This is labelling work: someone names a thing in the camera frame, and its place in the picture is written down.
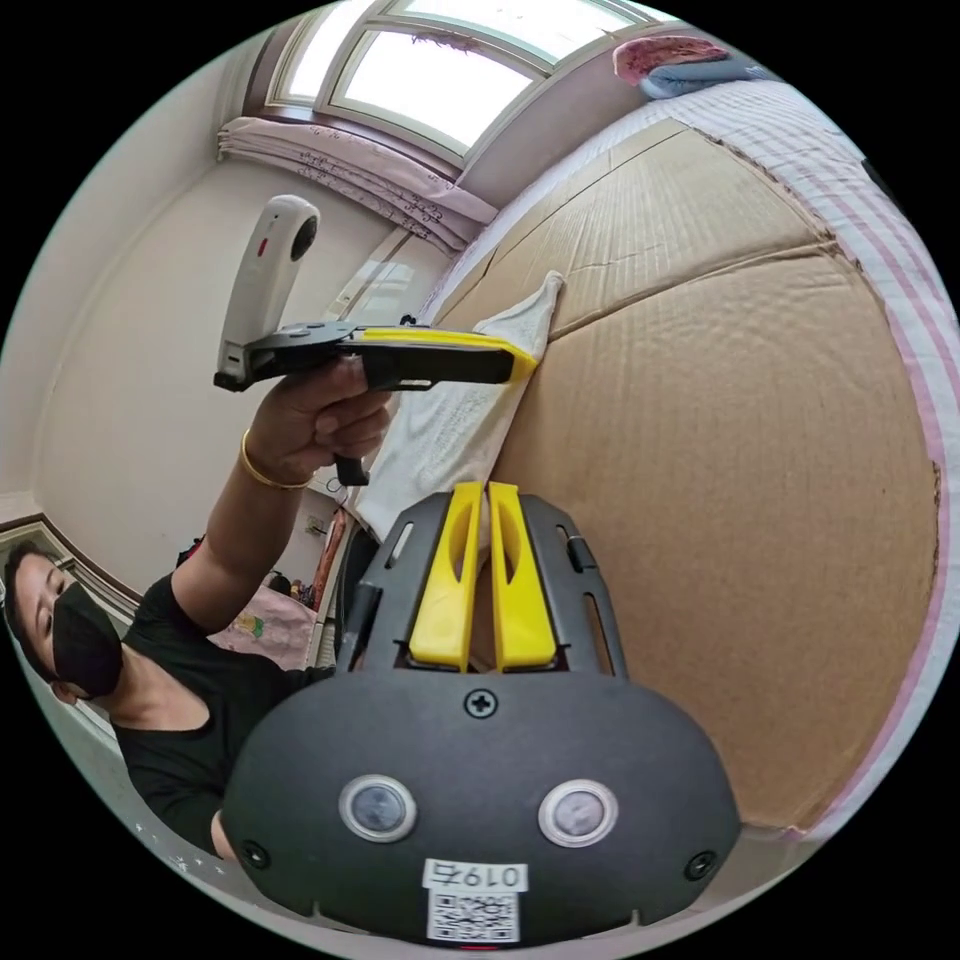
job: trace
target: qr code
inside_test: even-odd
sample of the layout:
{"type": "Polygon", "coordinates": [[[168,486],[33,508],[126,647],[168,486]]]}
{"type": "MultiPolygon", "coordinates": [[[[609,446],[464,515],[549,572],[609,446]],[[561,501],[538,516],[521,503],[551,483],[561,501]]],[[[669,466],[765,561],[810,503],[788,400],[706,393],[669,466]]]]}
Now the qr code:
{"type": "Polygon", "coordinates": [[[427,937],[447,943],[516,943],[520,939],[517,894],[430,891],[427,937]]]}

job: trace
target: finger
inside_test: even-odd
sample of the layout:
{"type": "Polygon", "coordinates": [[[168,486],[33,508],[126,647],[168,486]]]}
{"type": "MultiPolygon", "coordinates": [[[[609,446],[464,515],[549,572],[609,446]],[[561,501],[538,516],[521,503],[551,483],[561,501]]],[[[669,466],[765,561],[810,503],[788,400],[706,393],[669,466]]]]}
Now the finger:
{"type": "Polygon", "coordinates": [[[375,410],[369,416],[360,420],[354,420],[353,423],[341,427],[331,438],[330,445],[339,450],[340,447],[350,446],[355,443],[366,443],[367,441],[380,442],[384,430],[390,426],[390,417],[387,411],[381,407],[375,410]]]}
{"type": "Polygon", "coordinates": [[[363,393],[349,400],[341,400],[322,410],[314,424],[318,437],[333,436],[342,427],[363,420],[383,410],[390,399],[389,393],[363,393]]]}
{"type": "Polygon", "coordinates": [[[367,378],[360,359],[346,357],[308,374],[285,377],[275,389],[286,406],[312,413],[365,393],[367,378]]]}

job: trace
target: sticker label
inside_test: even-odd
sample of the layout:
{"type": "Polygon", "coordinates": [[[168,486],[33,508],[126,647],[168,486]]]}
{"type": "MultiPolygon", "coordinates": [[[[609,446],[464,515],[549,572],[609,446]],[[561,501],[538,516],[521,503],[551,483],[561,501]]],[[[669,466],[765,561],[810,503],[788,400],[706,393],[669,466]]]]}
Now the sticker label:
{"type": "Polygon", "coordinates": [[[518,894],[527,892],[525,863],[460,863],[428,859],[423,885],[440,893],[518,894]]]}
{"type": "Polygon", "coordinates": [[[516,893],[441,893],[430,889],[427,939],[445,943],[517,943],[516,893]]]}

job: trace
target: gold bracelet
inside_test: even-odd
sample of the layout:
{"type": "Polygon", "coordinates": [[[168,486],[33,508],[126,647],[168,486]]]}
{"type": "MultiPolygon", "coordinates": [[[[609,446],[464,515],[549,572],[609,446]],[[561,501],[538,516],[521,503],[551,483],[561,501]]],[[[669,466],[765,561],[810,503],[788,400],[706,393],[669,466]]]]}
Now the gold bracelet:
{"type": "Polygon", "coordinates": [[[250,454],[247,453],[247,437],[250,436],[250,431],[247,430],[243,434],[243,439],[240,441],[240,462],[243,464],[244,470],[253,477],[257,483],[262,483],[265,487],[271,487],[274,490],[305,490],[313,482],[313,477],[310,477],[304,483],[277,483],[276,480],[271,480],[269,477],[265,477],[259,470],[250,462],[250,454]]]}

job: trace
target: black t-shirt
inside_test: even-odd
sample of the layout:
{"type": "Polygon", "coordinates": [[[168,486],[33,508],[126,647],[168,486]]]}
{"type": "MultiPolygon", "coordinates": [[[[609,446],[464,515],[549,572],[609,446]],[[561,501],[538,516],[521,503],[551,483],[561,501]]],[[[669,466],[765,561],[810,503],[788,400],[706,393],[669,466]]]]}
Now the black t-shirt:
{"type": "Polygon", "coordinates": [[[180,608],[171,575],[146,592],[123,642],[210,711],[198,730],[114,730],[137,793],[174,833],[213,854],[210,824],[244,741],[277,704],[333,668],[283,670],[267,657],[218,647],[180,608]]]}

